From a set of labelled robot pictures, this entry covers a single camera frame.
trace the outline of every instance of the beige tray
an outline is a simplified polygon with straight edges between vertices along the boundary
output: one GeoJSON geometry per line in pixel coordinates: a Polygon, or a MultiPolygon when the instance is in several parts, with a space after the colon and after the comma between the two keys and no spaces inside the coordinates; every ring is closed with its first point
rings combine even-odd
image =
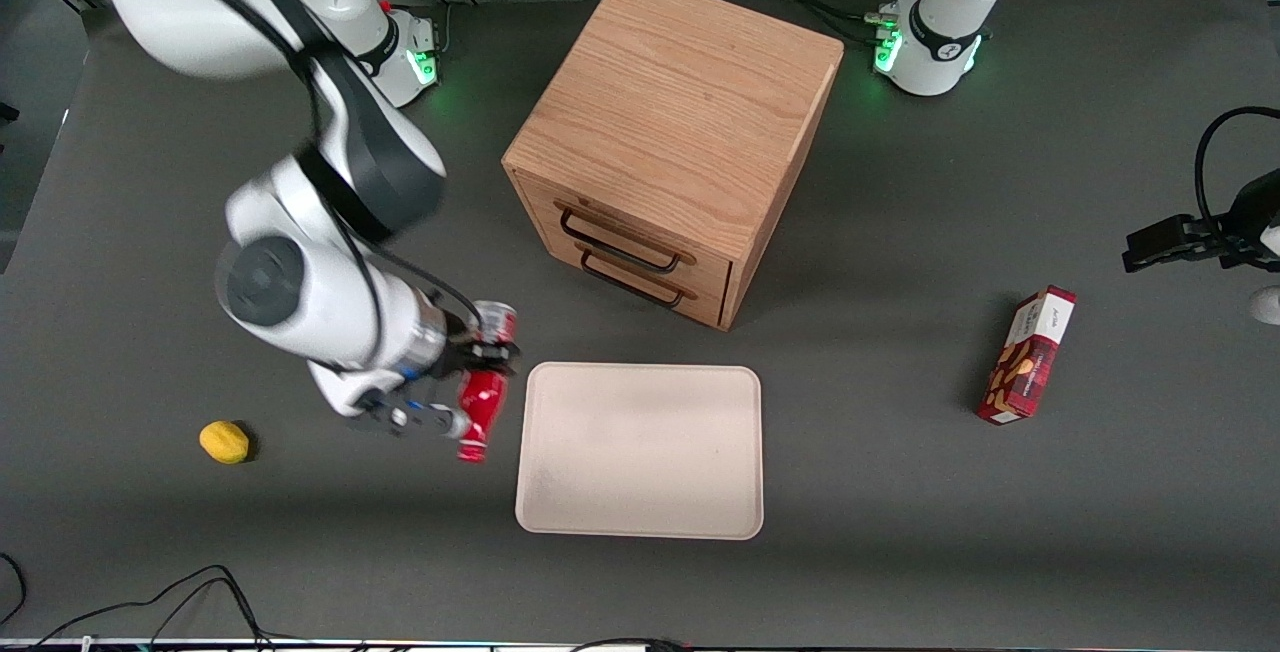
{"type": "Polygon", "coordinates": [[[559,534],[755,537],[760,380],[733,366],[538,365],[516,519],[559,534]]]}

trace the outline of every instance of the metal handle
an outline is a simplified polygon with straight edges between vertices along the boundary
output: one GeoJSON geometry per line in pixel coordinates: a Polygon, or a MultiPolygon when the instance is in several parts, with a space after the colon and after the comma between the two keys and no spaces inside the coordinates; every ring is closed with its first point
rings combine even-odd
{"type": "Polygon", "coordinates": [[[641,297],[644,300],[648,300],[648,301],[653,302],[654,305],[658,305],[658,306],[662,306],[662,307],[667,307],[668,310],[676,309],[676,305],[678,305],[681,302],[681,300],[685,298],[685,292],[682,289],[672,289],[672,292],[676,292],[676,297],[673,300],[663,300],[662,297],[655,297],[655,296],[645,292],[644,289],[637,289],[637,288],[627,284],[626,282],[622,282],[621,279],[618,279],[616,277],[604,274],[603,272],[600,272],[598,269],[591,269],[586,264],[586,260],[589,260],[590,256],[591,256],[591,251],[590,250],[582,250],[582,261],[579,264],[582,268],[582,272],[585,272],[586,274],[590,274],[591,277],[598,277],[598,278],[608,282],[613,287],[620,287],[622,289],[626,289],[627,292],[631,292],[636,297],[641,297]]]}
{"type": "Polygon", "coordinates": [[[677,255],[675,252],[671,254],[671,263],[669,264],[667,264],[666,266],[658,266],[658,265],[655,265],[655,264],[653,264],[650,261],[641,260],[640,257],[632,255],[631,252],[627,252],[626,250],[620,250],[620,249],[614,247],[613,245],[609,245],[608,242],[604,242],[603,240],[596,240],[595,237],[591,237],[590,234],[586,234],[584,232],[579,232],[579,231],[576,231],[576,229],[573,229],[572,227],[568,225],[568,220],[570,220],[570,218],[572,215],[573,215],[573,210],[571,210],[568,208],[564,208],[564,213],[561,215],[561,229],[563,229],[564,234],[568,234],[570,237],[572,237],[573,240],[577,240],[579,242],[590,245],[593,247],[599,247],[600,250],[604,250],[605,252],[613,255],[614,257],[626,260],[626,261],[636,265],[637,268],[640,268],[643,270],[652,272],[654,274],[671,274],[671,272],[676,269],[676,265],[680,264],[680,255],[677,255]]]}

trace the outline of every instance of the wooden drawer cabinet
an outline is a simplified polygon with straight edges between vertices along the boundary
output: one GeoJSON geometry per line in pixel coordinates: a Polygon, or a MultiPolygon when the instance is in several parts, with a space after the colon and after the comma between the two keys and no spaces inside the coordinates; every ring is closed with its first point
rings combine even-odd
{"type": "Polygon", "coordinates": [[[721,0],[602,0],[503,167],[552,256],[728,329],[842,53],[721,0]]]}

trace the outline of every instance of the lemon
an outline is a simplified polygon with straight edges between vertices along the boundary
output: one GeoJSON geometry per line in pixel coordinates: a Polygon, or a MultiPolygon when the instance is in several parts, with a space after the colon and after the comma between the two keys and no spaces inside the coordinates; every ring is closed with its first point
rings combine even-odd
{"type": "Polygon", "coordinates": [[[218,420],[200,430],[200,446],[224,465],[243,462],[248,457],[248,436],[236,423],[218,420]]]}

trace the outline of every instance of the gray table surface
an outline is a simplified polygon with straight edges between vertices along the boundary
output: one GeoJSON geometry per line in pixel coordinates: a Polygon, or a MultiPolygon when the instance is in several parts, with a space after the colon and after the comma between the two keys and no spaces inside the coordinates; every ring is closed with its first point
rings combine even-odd
{"type": "MultiPolygon", "coordinates": [[[[407,110],[448,200],[394,249],[515,305],[529,365],[753,368],[763,533],[524,532],[522,380],[483,468],[343,428],[211,288],[223,201],[302,137],[301,87],[183,78],[100,23],[4,275],[0,550],[32,594],[5,633],[224,562],[264,625],[314,637],[1275,648],[1280,330],[1244,311],[1268,279],[1120,265],[1125,233],[1194,209],[1208,120],[1280,102],[1263,0],[1001,0],[933,100],[850,50],[728,334],[552,260],[499,167],[591,9],[456,10],[444,83],[407,110]],[[989,427],[970,410],[1012,302],[1050,283],[1080,301],[1041,414],[989,427]],[[200,451],[219,418],[260,429],[259,461],[200,451]]],[[[1280,159],[1266,124],[1221,133],[1219,206],[1280,159]]],[[[173,632],[243,634],[218,596],[173,632]]]]}

